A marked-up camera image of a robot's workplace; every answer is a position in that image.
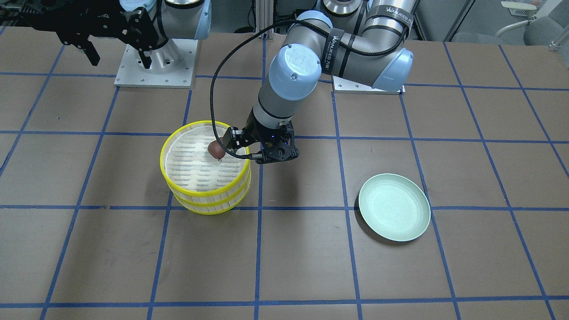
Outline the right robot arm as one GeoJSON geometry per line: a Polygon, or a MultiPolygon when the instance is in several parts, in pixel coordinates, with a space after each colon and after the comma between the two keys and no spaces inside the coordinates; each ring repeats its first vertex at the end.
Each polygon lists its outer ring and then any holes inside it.
{"type": "Polygon", "coordinates": [[[25,0],[20,17],[83,51],[91,65],[100,62],[93,36],[120,39],[150,69],[151,53],[171,39],[207,39],[211,9],[209,0],[25,0]]]}

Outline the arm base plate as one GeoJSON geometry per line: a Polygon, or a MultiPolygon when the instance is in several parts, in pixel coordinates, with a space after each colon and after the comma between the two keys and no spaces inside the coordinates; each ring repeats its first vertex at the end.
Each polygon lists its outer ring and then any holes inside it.
{"type": "Polygon", "coordinates": [[[382,89],[372,88],[368,85],[356,83],[341,77],[333,76],[333,90],[335,93],[347,94],[383,94],[383,95],[400,95],[406,92],[405,86],[398,91],[386,91],[382,89]]]}
{"type": "Polygon", "coordinates": [[[138,51],[127,45],[114,84],[129,88],[191,89],[199,47],[199,40],[169,39],[150,53],[151,65],[146,69],[138,51]]]}

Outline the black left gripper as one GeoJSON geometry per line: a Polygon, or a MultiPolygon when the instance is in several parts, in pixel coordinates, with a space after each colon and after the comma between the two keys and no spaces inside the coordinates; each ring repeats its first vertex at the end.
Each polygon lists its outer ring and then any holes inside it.
{"type": "Polygon", "coordinates": [[[299,152],[295,146],[295,134],[291,122],[270,129],[256,120],[250,112],[243,130],[230,126],[217,142],[226,154],[238,159],[254,160],[257,164],[284,162],[298,158],[299,152]],[[260,151],[248,153],[246,147],[260,143],[260,151]]]}

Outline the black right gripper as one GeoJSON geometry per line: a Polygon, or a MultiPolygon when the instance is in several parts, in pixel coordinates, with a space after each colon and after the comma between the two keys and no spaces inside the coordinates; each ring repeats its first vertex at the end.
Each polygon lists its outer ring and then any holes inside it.
{"type": "Polygon", "coordinates": [[[35,30],[57,33],[64,45],[83,51],[93,66],[100,55],[90,36],[117,38],[135,48],[145,69],[151,53],[165,43],[158,27],[158,8],[125,10],[118,0],[28,0],[27,23],[35,30]]]}

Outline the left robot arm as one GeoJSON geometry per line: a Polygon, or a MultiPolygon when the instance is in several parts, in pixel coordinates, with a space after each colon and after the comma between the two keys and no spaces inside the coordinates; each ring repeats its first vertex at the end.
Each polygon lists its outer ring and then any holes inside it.
{"type": "Polygon", "coordinates": [[[292,118],[321,75],[331,75],[387,92],[400,90],[413,53],[404,41],[414,23],[418,0],[319,0],[317,10],[287,25],[286,38],[268,69],[242,129],[229,127],[208,152],[269,164],[299,156],[292,118]]]}

